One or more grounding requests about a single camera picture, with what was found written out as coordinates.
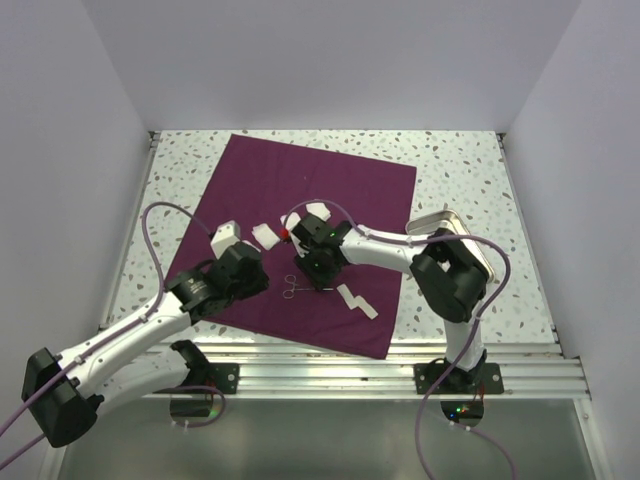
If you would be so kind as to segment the steel hemostat forceps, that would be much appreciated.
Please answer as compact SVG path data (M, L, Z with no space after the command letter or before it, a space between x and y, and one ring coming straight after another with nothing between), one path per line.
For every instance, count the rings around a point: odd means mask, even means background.
M285 300L293 299L298 292L316 292L316 293L321 293L321 292L333 291L333 288L331 288L331 287L316 288L316 287L313 287L313 286L301 285L298 282L297 277L295 275L293 275L293 274L289 274L289 275L286 275L284 277L284 284L285 284L285 287L284 287L284 289L282 291L282 297Z

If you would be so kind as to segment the stainless steel tray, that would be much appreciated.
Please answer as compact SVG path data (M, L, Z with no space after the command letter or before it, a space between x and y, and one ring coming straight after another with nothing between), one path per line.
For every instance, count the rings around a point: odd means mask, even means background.
M452 209L444 209L418 216L409 220L405 225L406 234L411 236L432 236L439 229L445 229L454 235L470 235L470 231L458 213ZM482 264L489 274L489 281L493 282L495 280L495 271L482 252L480 245L476 241L469 239L463 239L462 243Z

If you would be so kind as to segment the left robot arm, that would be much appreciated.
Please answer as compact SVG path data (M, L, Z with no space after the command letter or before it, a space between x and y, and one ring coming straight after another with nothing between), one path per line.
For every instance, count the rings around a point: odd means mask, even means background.
M238 241L220 257L178 274L120 327L59 354L47 348L33 353L21 398L49 444L58 448L78 440L109 409L151 392L215 396L220 391L213 368L192 341L174 341L156 357L146 353L268 285L259 250Z

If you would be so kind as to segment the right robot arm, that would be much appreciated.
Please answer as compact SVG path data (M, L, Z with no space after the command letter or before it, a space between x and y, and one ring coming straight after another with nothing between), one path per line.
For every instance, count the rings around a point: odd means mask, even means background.
M329 286L350 265L406 274L445 326L445 379L451 389L468 392L481 380L486 349L472 333L473 313L494 273L466 233L444 227L418 237L373 230L347 220L333 226L307 214L288 228L297 250L295 263L312 286Z

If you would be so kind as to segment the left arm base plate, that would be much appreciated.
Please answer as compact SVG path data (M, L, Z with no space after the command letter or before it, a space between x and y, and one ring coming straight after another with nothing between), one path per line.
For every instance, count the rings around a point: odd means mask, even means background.
M237 393L239 380L239 364L207 363L189 367L186 378L170 391L213 394L216 390L223 395L233 395Z

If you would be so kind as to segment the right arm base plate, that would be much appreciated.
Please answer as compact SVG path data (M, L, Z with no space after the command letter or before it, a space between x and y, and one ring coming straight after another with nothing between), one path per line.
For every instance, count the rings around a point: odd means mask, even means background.
M444 358L436 358L429 363L413 365L413 379L418 394L426 394L432 385L443 375L449 363ZM455 367L433 389L433 394L466 395L491 394L500 395L505 392L500 366L487 362L483 357L479 365L470 371Z

